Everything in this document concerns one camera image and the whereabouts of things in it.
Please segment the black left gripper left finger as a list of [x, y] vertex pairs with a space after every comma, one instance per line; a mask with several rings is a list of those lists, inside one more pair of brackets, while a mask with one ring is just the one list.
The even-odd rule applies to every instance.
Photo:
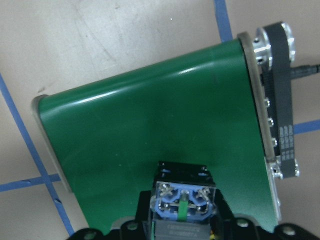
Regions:
[[121, 240], [153, 240], [153, 221], [150, 209], [152, 192], [141, 191], [133, 220], [128, 220], [120, 227]]

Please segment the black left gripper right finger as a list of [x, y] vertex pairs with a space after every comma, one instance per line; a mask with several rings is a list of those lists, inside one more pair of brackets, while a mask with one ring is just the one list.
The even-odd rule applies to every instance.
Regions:
[[245, 215], [234, 215], [222, 192], [215, 190], [216, 214], [212, 217], [212, 232], [215, 240], [257, 240], [255, 224]]

